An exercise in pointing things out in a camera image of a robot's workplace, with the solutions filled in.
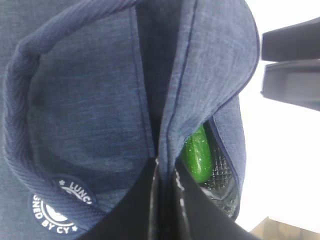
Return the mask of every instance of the seam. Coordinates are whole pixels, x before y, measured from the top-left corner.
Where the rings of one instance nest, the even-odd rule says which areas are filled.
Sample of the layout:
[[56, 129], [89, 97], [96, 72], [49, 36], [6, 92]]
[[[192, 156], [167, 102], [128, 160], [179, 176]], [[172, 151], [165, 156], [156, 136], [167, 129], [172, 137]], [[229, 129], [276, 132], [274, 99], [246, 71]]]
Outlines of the seam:
[[192, 39], [192, 33], [193, 33], [193, 29], [194, 29], [194, 25], [195, 25], [195, 19], [196, 19], [196, 10], [197, 10], [197, 5], [198, 5], [198, 0], [194, 1], [194, 5], [193, 5], [193, 10], [192, 10], [192, 20], [191, 20], [191, 24], [190, 24], [190, 30], [189, 30], [189, 34], [188, 34], [188, 42], [187, 42], [187, 46], [186, 46], [186, 50], [185, 50], [185, 55], [184, 55], [184, 60], [183, 60], [183, 65], [182, 65], [182, 69], [181, 69], [181, 74], [180, 74], [180, 78], [179, 78], [179, 82], [178, 82], [178, 88], [176, 91], [176, 98], [174, 101], [174, 107], [173, 107], [173, 113], [170, 117], [168, 126], [166, 128], [166, 152], [167, 152], [167, 176], [166, 176], [166, 182], [169, 182], [169, 174], [170, 173], [170, 164], [169, 164], [169, 129], [171, 127], [171, 124], [173, 122], [173, 119], [176, 115], [176, 111], [177, 111], [177, 106], [178, 106], [178, 101], [179, 101], [179, 96], [181, 93], [181, 87], [182, 87], [182, 79], [184, 78], [185, 75], [185, 71], [186, 71], [186, 67], [187, 67], [187, 62], [188, 62], [188, 56], [189, 56], [189, 51], [190, 51], [190, 42]]
[[137, 85], [140, 116], [141, 116], [141, 121], [142, 121], [145, 146], [146, 146], [148, 158], [150, 158], [150, 148], [149, 148], [149, 145], [148, 145], [145, 116], [144, 116], [144, 111], [142, 109], [142, 100], [141, 100], [141, 94], [140, 94], [140, 84], [139, 84], [139, 77], [138, 77], [138, 65], [137, 65], [136, 54], [135, 54], [135, 36], [133, 34], [133, 14], [132, 14], [132, 9], [131, 8], [129, 9], [129, 18], [130, 18], [130, 35], [131, 35], [131, 53], [132, 53], [132, 59], [133, 59], [133, 62], [134, 62], [134, 75], [135, 75], [135, 81], [136, 81], [136, 85]]

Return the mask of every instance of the green cucumber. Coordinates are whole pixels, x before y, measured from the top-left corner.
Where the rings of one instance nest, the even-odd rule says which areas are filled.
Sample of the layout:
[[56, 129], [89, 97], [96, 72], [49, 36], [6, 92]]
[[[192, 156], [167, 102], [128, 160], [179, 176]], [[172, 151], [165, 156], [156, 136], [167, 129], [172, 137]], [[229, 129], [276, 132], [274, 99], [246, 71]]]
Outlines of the green cucumber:
[[202, 184], [211, 177], [213, 163], [204, 126], [188, 138], [180, 157], [197, 183]]

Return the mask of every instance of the blue fabric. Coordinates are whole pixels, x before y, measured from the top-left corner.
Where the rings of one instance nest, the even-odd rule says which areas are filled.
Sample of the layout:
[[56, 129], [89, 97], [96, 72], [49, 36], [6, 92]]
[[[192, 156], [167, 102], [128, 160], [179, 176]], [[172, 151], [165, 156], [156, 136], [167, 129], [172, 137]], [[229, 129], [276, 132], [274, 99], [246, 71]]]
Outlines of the blue fabric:
[[[21, 25], [0, 35], [1, 42], [10, 46], [5, 49], [0, 44], [3, 74], [16, 38], [35, 30], [48, 17], [44, 14], [47, 6], [37, 6], [37, 1], [25, 3], [34, 11], [32, 17], [25, 16], [26, 22], [20, 16], [25, 14], [20, 0], [0, 3], [2, 9], [14, 13], [0, 15], [3, 22], [14, 26], [19, 19]], [[161, 122], [158, 160], [164, 184], [187, 137], [212, 115], [241, 185], [244, 180], [244, 135], [238, 99], [233, 96], [250, 79], [259, 54], [248, 6], [238, 0], [155, 0], [154, 5], [149, 1], [150, 8], [145, 5], [138, 11], [139, 33], [133, 7], [93, 23], [133, 3], [83, 1], [55, 16], [19, 43], [1, 89], [9, 106], [4, 109], [6, 142], [1, 166], [6, 160], [32, 192], [85, 229], [121, 200], [145, 161], [155, 156], [154, 117]], [[48, 10], [50, 17], [65, 4], [57, 1]], [[144, 23], [144, 18], [154, 18], [153, 23]], [[40, 60], [39, 55], [48, 51]], [[30, 86], [22, 81], [31, 78]], [[19, 99], [16, 94], [21, 88], [26, 91]], [[8, 121], [8, 116], [19, 120], [24, 114], [25, 121]], [[13, 144], [23, 144], [19, 136], [30, 137], [30, 145]], [[6, 166], [0, 171], [4, 176], [0, 190], [15, 188], [0, 196], [1, 205], [8, 206], [0, 207], [0, 226], [5, 226], [2, 239], [56, 239], [33, 227], [24, 210], [28, 191]], [[55, 173], [81, 178], [97, 195], [99, 208], [61, 191], [51, 182], [50, 175]], [[14, 231], [17, 225], [21, 234]]]

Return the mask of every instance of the white background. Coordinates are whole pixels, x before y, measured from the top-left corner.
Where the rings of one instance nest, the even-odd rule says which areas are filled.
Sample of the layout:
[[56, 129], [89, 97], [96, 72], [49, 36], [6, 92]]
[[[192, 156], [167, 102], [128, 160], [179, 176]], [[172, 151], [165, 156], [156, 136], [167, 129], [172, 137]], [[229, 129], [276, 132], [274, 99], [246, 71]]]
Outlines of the white background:
[[[319, 0], [247, 3], [260, 35], [320, 17]], [[236, 222], [251, 231], [270, 216], [320, 233], [320, 112], [263, 98], [269, 63], [260, 62], [240, 94], [247, 168]]]

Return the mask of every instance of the insulated lunch bag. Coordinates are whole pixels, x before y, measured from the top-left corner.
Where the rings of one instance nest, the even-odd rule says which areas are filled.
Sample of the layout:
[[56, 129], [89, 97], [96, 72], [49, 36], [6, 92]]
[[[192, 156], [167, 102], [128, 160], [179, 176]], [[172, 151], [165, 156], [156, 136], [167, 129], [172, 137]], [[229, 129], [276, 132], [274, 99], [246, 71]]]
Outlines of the insulated lunch bag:
[[[244, 0], [0, 2], [0, 237], [255, 239], [239, 92], [259, 59]], [[203, 126], [212, 173], [181, 159]]]

